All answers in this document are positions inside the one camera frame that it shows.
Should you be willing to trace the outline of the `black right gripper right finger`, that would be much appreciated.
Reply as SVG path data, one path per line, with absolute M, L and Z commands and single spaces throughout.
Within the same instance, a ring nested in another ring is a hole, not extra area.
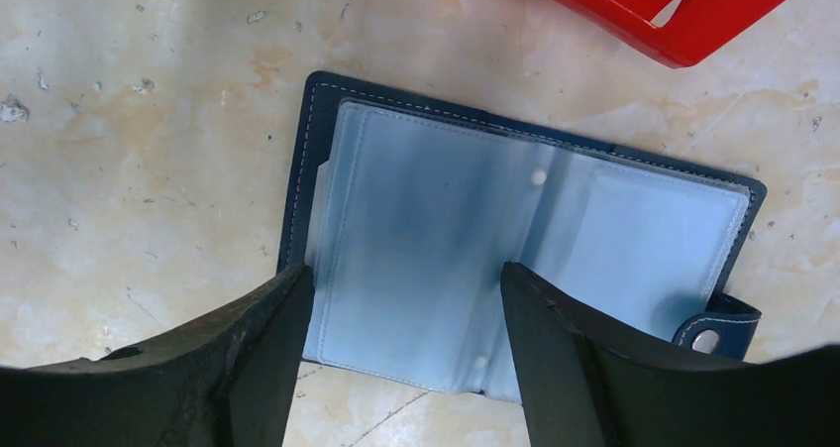
M 703 354 L 575 300 L 519 263 L 501 294 L 534 446 L 835 446 L 839 349 Z

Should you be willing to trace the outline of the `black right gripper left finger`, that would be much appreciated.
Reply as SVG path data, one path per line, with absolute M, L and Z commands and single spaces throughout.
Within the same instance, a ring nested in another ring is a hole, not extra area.
M 1 371 L 5 446 L 279 446 L 313 308 L 310 268 L 99 360 Z

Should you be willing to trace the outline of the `navy blue card holder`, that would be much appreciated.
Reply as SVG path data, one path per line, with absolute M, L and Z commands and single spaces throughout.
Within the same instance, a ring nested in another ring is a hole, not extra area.
M 500 274 L 518 262 L 642 332 L 742 359 L 725 293 L 766 197 L 748 176 L 316 71 L 278 265 L 314 273 L 307 361 L 519 402 Z

